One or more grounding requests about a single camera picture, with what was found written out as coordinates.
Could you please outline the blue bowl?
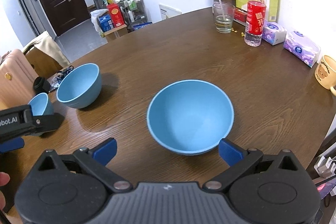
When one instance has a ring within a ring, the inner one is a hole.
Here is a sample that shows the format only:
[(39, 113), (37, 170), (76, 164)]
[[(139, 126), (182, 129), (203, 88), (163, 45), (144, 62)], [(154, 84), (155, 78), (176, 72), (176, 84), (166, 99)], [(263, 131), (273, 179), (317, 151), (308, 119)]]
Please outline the blue bowl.
[(181, 80), (162, 88), (146, 114), (148, 130), (165, 149), (200, 155), (214, 149), (234, 124), (229, 96), (203, 80)]
[(53, 115), (54, 107), (47, 93), (40, 93), (32, 98), (29, 103), (33, 116)]
[(56, 99), (73, 109), (82, 109), (92, 104), (102, 87), (100, 68), (87, 63), (75, 68), (60, 83)]

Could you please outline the blue bowl front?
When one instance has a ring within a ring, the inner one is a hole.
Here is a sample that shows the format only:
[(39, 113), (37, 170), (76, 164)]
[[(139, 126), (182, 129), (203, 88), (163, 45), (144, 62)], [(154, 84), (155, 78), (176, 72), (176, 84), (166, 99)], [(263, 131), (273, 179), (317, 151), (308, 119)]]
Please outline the blue bowl front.
[(229, 96), (203, 80), (181, 80), (162, 88), (146, 114), (148, 130), (165, 149), (200, 155), (214, 149), (234, 124)]

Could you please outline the pink suitcase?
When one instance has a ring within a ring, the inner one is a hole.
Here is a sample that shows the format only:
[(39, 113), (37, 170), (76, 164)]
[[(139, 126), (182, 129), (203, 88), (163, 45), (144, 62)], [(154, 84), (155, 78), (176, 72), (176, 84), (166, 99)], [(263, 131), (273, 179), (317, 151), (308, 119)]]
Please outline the pink suitcase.
[(38, 74), (21, 50), (11, 51), (1, 62), (1, 110), (26, 105), (34, 96)]

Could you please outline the beige cloth on chair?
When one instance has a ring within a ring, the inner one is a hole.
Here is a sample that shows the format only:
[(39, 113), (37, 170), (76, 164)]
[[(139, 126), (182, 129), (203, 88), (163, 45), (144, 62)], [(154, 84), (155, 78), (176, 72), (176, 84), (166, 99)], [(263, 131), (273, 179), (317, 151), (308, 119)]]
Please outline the beige cloth on chair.
[(62, 68), (70, 65), (70, 61), (66, 58), (58, 44), (53, 40), (48, 31), (32, 39), (24, 46), (22, 52), (25, 55), (32, 47), (37, 48), (44, 54), (53, 58)]

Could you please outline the yellow bear mug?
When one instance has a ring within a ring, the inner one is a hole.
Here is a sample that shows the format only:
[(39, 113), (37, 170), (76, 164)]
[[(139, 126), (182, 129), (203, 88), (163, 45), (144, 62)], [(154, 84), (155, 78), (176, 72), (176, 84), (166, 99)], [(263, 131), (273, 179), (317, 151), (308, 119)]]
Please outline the yellow bear mug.
[(332, 57), (328, 55), (322, 56), (314, 75), (322, 87), (331, 91), (333, 96), (336, 96), (336, 62)]

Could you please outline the large purple tissue pack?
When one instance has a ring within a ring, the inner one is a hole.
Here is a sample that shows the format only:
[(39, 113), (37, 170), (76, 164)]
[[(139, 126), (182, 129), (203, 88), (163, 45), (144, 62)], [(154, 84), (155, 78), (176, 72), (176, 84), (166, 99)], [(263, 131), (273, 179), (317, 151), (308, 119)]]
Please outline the large purple tissue pack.
[(310, 68), (317, 62), (320, 54), (320, 48), (298, 31), (286, 33), (284, 48)]

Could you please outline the small purple tissue pack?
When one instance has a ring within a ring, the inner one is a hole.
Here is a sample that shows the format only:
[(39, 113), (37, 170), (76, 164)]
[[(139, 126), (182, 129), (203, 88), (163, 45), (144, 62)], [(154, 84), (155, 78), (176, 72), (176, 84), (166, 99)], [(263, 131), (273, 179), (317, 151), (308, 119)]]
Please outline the small purple tissue pack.
[(286, 30), (283, 26), (276, 22), (266, 22), (262, 31), (262, 37), (272, 46), (281, 44), (285, 41)]

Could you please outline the white plastic bag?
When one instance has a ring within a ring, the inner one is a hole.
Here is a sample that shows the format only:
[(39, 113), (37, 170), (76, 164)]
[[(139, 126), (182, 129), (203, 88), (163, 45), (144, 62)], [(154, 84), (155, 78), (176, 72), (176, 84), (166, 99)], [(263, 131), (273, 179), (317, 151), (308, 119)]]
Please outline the white plastic bag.
[(94, 11), (90, 12), (91, 15), (91, 22), (94, 25), (94, 28), (96, 30), (96, 32), (101, 35), (103, 33), (101, 27), (100, 27), (100, 23), (99, 23), (99, 17), (103, 16), (106, 12), (108, 12), (107, 9), (97, 9)]

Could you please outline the blue carton box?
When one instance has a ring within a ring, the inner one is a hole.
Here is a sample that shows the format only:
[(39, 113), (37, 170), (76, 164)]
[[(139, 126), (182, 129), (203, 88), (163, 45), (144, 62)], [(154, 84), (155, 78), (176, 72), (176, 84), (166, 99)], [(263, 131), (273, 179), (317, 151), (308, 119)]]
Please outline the blue carton box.
[(114, 29), (112, 19), (110, 15), (107, 13), (105, 15), (99, 16), (98, 17), (98, 22), (100, 24), (102, 32), (108, 32), (112, 29)]

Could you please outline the red flat box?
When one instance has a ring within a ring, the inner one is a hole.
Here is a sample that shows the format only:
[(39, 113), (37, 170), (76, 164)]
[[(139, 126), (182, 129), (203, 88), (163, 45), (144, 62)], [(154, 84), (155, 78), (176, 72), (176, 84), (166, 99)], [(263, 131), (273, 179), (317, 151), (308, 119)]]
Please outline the red flat box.
[(234, 12), (234, 21), (238, 22), (239, 24), (245, 26), (247, 20), (247, 12), (236, 7)]

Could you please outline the drinking glass with straw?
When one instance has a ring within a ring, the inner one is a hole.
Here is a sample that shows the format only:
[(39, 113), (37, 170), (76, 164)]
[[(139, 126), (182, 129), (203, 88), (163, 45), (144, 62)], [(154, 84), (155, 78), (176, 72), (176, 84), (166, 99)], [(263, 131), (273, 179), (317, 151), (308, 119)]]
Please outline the drinking glass with straw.
[(218, 32), (229, 34), (232, 31), (235, 6), (228, 3), (213, 4), (213, 19)]

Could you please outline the red label water bottle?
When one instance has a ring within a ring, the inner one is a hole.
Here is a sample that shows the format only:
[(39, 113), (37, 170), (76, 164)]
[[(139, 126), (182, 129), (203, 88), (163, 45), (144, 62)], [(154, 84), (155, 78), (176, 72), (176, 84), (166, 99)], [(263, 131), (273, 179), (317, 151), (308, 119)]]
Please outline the red label water bottle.
[(266, 4), (264, 0), (248, 0), (244, 34), (244, 41), (247, 45), (258, 47), (261, 44), (265, 14)]

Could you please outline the white paper sign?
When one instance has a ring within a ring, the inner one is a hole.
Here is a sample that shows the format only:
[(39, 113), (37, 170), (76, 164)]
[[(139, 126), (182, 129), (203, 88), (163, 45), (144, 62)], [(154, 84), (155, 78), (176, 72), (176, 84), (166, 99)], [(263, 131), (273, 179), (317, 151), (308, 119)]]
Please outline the white paper sign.
[(169, 19), (182, 14), (181, 11), (178, 11), (165, 5), (159, 5), (159, 10), (162, 20)]

